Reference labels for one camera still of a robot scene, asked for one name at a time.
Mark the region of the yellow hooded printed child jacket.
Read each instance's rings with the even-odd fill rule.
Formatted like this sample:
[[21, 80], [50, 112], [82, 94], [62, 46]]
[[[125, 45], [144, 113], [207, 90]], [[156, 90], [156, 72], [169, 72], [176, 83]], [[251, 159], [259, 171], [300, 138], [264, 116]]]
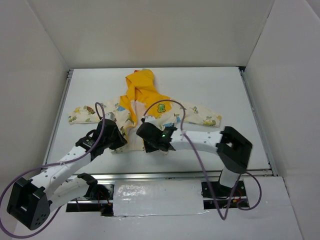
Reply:
[[143, 140], [136, 131], [144, 114], [155, 117], [155, 125], [163, 130], [179, 122], [220, 127], [221, 115], [199, 104], [183, 102], [160, 94], [154, 86], [154, 74], [149, 69], [137, 70], [126, 76], [125, 95], [101, 102], [106, 113], [112, 112], [127, 144], [112, 150], [112, 154], [143, 151]]

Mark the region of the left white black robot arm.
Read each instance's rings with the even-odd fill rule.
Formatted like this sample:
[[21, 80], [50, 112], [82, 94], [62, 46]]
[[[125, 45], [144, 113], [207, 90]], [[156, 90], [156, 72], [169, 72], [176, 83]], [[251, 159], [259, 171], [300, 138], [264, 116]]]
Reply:
[[43, 172], [14, 181], [7, 212], [33, 231], [45, 223], [50, 213], [78, 197], [88, 200], [109, 197], [107, 188], [88, 173], [68, 178], [102, 155], [105, 149], [116, 150], [127, 144], [116, 122], [103, 119], [96, 129], [80, 138], [58, 162], [45, 166]]

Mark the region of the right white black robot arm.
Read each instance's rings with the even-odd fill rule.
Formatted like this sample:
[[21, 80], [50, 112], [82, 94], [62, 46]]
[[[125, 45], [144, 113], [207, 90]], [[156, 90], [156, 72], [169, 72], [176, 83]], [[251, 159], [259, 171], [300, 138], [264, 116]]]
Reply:
[[136, 134], [143, 139], [147, 153], [196, 150], [219, 156], [224, 168], [217, 189], [223, 196], [230, 195], [238, 178], [246, 173], [253, 148], [253, 144], [231, 126], [220, 132], [183, 131], [174, 126], [160, 130], [152, 123], [144, 122]]

